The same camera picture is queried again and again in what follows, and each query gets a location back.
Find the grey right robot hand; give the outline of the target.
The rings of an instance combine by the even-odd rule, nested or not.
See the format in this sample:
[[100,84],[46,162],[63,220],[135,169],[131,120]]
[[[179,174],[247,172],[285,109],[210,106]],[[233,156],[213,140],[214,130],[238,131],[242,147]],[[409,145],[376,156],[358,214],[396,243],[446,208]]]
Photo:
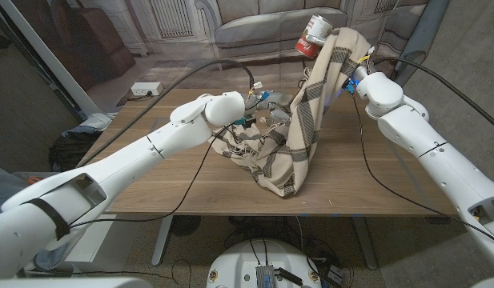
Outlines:
[[375,47],[356,30],[340,28],[326,38],[307,35],[305,39],[321,48],[308,87],[322,82],[328,90],[338,91],[347,78],[358,84],[369,75],[369,61]]

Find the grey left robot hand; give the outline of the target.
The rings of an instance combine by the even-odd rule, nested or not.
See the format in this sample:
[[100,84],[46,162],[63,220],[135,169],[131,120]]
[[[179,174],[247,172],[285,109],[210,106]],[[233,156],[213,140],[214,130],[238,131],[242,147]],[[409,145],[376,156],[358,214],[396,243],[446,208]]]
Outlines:
[[257,111],[266,110],[275,122],[288,124],[291,121],[290,105],[294,96],[287,92],[265,90],[246,96],[244,118],[253,121]]

